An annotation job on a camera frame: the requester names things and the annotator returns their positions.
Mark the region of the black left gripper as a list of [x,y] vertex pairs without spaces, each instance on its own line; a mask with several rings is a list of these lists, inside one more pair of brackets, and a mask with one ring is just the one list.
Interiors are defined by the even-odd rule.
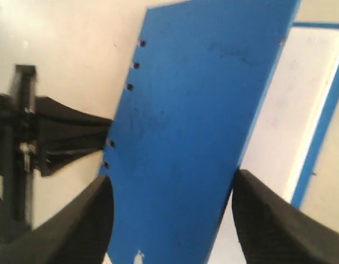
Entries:
[[34,65],[17,64],[8,94],[0,93],[2,200],[16,221],[32,222],[34,114],[42,135],[83,135],[39,142],[37,169],[47,177],[75,160],[103,150],[112,121],[67,107],[49,97],[35,101]]

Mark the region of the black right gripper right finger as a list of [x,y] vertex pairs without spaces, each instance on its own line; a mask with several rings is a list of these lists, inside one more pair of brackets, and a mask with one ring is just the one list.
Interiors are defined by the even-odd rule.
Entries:
[[287,203],[247,170],[235,173],[232,212],[247,263],[339,263],[339,233]]

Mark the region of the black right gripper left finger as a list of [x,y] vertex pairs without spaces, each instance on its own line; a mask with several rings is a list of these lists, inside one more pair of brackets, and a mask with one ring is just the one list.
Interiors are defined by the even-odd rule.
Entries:
[[100,175],[34,230],[13,220],[0,198],[0,263],[103,263],[112,234],[113,189]]

